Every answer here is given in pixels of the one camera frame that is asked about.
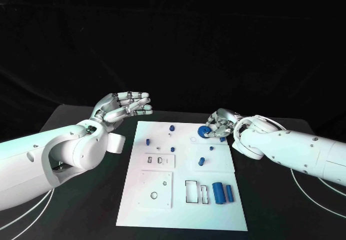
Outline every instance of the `black table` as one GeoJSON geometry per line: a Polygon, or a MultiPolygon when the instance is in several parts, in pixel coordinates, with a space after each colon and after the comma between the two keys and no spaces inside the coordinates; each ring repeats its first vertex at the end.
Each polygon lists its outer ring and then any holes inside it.
{"type": "MultiPolygon", "coordinates": [[[[89,118],[92,107],[60,105],[41,131],[73,125],[89,118]]],[[[126,177],[136,121],[204,123],[208,115],[155,111],[129,117],[113,131],[125,136],[122,154],[105,153],[97,167],[71,178],[54,189],[40,219],[18,240],[234,240],[234,239],[344,239],[346,219],[322,210],[302,195],[288,168],[266,157],[253,160],[230,147],[239,196],[247,232],[115,226],[126,177]]],[[[272,118],[286,129],[312,133],[301,119],[272,118]]],[[[346,215],[346,197],[334,193],[317,178],[295,172],[296,181],[312,199],[346,215]]],[[[0,212],[0,226],[18,217],[41,196],[0,212]]],[[[11,239],[38,215],[44,204],[0,231],[0,239],[11,239]]]]}

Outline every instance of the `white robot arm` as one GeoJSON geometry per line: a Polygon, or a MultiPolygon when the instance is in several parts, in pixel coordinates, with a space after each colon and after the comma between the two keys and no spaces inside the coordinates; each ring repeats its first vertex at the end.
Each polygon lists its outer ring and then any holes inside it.
{"type": "Polygon", "coordinates": [[[204,124],[207,127],[214,121],[217,129],[203,129],[201,137],[220,138],[232,134],[232,147],[249,158],[259,160],[265,155],[276,164],[346,186],[346,143],[278,130],[266,120],[257,115],[242,117],[220,108],[204,124]]]}
{"type": "Polygon", "coordinates": [[[125,137],[110,133],[122,119],[152,113],[145,92],[108,94],[76,125],[0,143],[0,211],[31,200],[121,153],[125,137]],[[63,164],[51,169],[48,159],[63,164]]]}

